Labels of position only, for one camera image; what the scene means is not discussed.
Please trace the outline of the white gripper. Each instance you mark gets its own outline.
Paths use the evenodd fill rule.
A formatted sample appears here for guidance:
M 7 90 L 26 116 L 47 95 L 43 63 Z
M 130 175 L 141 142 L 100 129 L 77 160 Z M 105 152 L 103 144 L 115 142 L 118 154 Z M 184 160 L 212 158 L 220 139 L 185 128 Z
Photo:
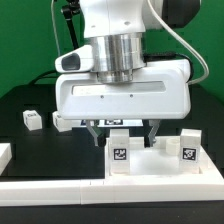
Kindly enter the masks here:
M 182 119 L 191 108 L 185 59 L 149 62 L 133 72 L 131 82 L 103 84 L 93 73 L 62 75 L 56 82 L 57 111 L 65 119 L 87 120 L 97 147 L 104 133 L 91 120 Z M 144 120 L 144 146 L 152 147 L 159 120 Z

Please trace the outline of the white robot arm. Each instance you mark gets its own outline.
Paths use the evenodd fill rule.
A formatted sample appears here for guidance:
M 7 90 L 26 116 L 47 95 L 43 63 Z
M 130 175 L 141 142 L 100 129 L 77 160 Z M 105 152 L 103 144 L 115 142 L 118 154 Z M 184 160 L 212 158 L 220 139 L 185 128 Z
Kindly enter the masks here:
M 143 34 L 172 32 L 198 13 L 201 0 L 80 0 L 87 44 L 55 61 L 56 105 L 66 120 L 84 120 L 103 147 L 98 120 L 141 120 L 147 147 L 163 119 L 190 111 L 193 66 L 174 54 L 146 54 Z

